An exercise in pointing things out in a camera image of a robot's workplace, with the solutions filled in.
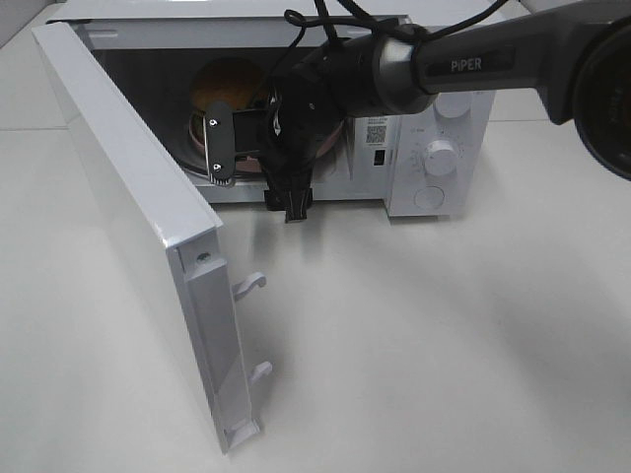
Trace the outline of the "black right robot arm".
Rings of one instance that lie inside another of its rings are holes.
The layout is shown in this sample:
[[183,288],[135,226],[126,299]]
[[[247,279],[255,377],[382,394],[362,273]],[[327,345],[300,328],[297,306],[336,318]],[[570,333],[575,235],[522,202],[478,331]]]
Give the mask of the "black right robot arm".
[[442,93],[534,89],[554,124],[573,121],[593,157],[630,174],[630,5],[579,1],[486,24],[478,14],[431,32],[378,20],[358,4],[332,17],[323,2],[308,19],[286,10],[301,32],[325,42],[286,74],[269,73],[271,95],[249,139],[267,181],[266,207],[303,221],[325,139],[347,118],[425,110]]

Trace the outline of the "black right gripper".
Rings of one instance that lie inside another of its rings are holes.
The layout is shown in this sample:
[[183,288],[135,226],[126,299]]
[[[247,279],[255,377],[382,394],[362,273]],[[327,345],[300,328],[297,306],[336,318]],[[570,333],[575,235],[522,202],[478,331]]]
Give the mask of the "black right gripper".
[[235,157],[258,160],[270,186],[264,190],[266,209],[285,210],[286,223],[304,221],[313,204],[313,159],[308,156],[303,104],[278,93],[264,107],[232,112]]

